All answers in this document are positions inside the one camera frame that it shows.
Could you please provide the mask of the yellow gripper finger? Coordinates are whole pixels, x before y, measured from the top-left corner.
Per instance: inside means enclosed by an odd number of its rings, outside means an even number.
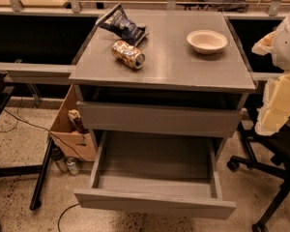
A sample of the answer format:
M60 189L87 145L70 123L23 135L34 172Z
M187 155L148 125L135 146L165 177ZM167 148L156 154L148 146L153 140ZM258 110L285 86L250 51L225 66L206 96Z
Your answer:
M290 118L290 72L270 78L265 85L255 131L269 136L278 132Z
M261 40L254 44L251 51L257 55L266 55L272 54L274 51L273 48L273 39L274 39L275 32L271 32L264 36Z

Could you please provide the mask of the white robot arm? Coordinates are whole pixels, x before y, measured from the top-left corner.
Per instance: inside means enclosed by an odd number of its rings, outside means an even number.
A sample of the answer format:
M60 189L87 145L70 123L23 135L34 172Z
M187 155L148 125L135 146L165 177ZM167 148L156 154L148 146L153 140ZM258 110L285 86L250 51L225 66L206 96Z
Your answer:
M270 53L273 65L283 70L280 77L268 79L255 126L257 134L270 136L290 118L290 13L273 32L253 46L252 52L258 55Z

